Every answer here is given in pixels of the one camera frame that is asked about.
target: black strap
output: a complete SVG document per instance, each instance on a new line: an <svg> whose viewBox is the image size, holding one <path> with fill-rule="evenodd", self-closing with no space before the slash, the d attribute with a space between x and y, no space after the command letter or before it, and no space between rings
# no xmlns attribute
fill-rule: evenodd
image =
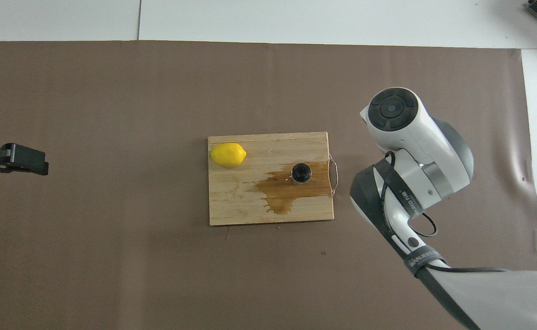
<svg viewBox="0 0 537 330"><path fill-rule="evenodd" d="M409 188L405 181L403 181L403 178L401 178L386 159L376 163L375 168L405 211L409 213L411 219L423 213L423 207L415 197L415 194L413 194L411 188Z"/></svg>
<svg viewBox="0 0 537 330"><path fill-rule="evenodd" d="M442 256L431 246L422 246L421 248L416 249L415 251L409 253L407 257L404 257L403 262L417 278L417 271L421 267L427 265L430 261L442 260Z"/></svg>

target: brown leather surface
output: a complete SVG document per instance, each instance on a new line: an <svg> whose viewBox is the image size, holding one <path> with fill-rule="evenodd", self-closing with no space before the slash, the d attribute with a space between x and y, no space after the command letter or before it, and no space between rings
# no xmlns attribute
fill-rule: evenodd
<svg viewBox="0 0 537 330"><path fill-rule="evenodd" d="M358 215L382 159L358 113L414 90L475 159L428 210L454 267L537 270L519 50L204 42L0 42L0 329L457 329ZM329 132L333 221L210 227L206 138Z"/></svg>

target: brown stain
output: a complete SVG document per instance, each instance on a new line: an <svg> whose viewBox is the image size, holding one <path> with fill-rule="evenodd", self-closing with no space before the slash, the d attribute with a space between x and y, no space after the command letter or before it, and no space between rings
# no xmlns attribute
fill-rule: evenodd
<svg viewBox="0 0 537 330"><path fill-rule="evenodd" d="M327 161L306 161L311 168L311 178L305 183L297 183L291 178L291 169L297 163L283 165L281 171L268 172L271 177L254 185L263 192L267 202L267 212L286 215L293 207L293 201L302 197L331 196Z"/></svg>

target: metal handle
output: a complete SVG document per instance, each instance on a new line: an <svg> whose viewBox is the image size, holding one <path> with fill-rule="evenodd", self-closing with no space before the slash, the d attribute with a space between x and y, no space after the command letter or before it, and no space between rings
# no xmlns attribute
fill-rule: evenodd
<svg viewBox="0 0 537 330"><path fill-rule="evenodd" d="M329 154L329 161L331 161L334 164L334 168L336 169L336 185L334 188L332 188L332 196L336 193L336 188L338 188L338 165L334 161L334 158L332 157L332 154Z"/></svg>

